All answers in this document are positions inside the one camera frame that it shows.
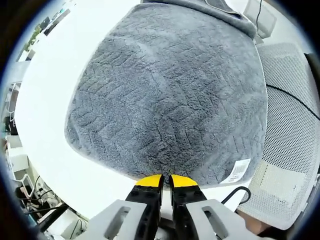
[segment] fluffy gray towel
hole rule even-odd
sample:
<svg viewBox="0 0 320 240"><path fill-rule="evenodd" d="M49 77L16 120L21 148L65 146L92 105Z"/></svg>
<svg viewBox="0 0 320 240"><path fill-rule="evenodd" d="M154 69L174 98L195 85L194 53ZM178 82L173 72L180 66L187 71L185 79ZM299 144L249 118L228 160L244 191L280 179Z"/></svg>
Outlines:
<svg viewBox="0 0 320 240"><path fill-rule="evenodd" d="M135 179L174 173L212 186L244 159L241 180L254 174L267 121L256 29L223 0L209 4L144 2L106 36L70 103L76 150Z"/></svg>

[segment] white tabletop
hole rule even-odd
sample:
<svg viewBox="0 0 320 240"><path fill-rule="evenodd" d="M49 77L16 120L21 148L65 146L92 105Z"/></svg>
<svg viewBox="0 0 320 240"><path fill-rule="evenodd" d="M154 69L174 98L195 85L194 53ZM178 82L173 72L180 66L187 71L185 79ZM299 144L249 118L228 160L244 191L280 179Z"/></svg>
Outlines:
<svg viewBox="0 0 320 240"><path fill-rule="evenodd" d="M139 2L79 1L39 42L16 104L17 130L33 167L64 202L88 219L116 199L125 199L136 181L88 160L70 147L64 134L67 110L98 44ZM238 186L208 188L203 192L208 199L221 201ZM225 205L234 211L243 195L243 191L236 193ZM163 193L161 215L172 219L168 191Z"/></svg>

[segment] towel label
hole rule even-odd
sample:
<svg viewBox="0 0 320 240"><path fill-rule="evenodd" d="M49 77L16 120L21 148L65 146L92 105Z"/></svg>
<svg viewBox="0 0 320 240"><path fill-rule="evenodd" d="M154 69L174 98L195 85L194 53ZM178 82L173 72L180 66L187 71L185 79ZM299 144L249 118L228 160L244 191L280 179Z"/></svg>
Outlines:
<svg viewBox="0 0 320 240"><path fill-rule="evenodd" d="M220 184L232 184L238 182L246 173L251 158L236 161L230 175Z"/></svg>

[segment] mesh chair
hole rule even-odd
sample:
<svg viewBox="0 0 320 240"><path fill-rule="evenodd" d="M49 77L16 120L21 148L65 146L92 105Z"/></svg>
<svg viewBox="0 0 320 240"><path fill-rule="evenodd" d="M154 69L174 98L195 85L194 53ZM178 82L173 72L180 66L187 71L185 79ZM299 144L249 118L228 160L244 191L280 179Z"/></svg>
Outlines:
<svg viewBox="0 0 320 240"><path fill-rule="evenodd" d="M300 99L317 116L320 101L310 66L293 43L260 44L267 85ZM238 207L278 229L288 229L306 207L320 164L320 121L292 96L267 86L268 116L262 161L250 201Z"/></svg>

